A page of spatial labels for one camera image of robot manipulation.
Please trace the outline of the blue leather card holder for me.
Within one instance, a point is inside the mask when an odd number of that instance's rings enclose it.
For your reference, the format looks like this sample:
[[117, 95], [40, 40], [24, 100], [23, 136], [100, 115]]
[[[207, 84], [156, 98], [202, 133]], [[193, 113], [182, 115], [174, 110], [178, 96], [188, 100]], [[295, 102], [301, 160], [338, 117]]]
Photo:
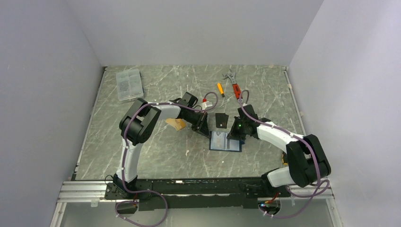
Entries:
[[223, 131], [212, 131], [209, 140], [209, 150], [242, 152], [242, 143], [239, 140], [230, 140], [228, 133]]

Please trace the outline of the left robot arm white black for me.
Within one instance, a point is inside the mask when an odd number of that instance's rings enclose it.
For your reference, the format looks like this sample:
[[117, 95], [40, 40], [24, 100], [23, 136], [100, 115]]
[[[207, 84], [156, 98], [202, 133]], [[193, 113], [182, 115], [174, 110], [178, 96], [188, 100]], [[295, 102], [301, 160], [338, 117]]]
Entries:
[[194, 109], [198, 98], [189, 92], [183, 97], [164, 103], [150, 103], [142, 98], [136, 100], [119, 124], [122, 136], [122, 157], [113, 183], [117, 192], [125, 199], [135, 192], [138, 178], [138, 162], [144, 143], [150, 138], [160, 120], [182, 119], [191, 124], [191, 129], [210, 139], [208, 114]]

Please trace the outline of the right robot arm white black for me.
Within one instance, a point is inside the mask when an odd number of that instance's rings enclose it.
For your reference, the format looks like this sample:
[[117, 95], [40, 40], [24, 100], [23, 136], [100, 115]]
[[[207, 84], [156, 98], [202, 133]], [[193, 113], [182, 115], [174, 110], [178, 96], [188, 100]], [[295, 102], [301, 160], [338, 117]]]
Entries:
[[281, 186], [305, 187], [331, 174], [331, 166], [322, 145], [313, 134], [291, 133], [266, 118], [259, 119], [252, 105], [239, 107], [228, 139], [245, 141], [247, 137], [262, 140], [279, 148], [287, 157], [287, 166], [262, 175], [261, 192], [274, 195]]

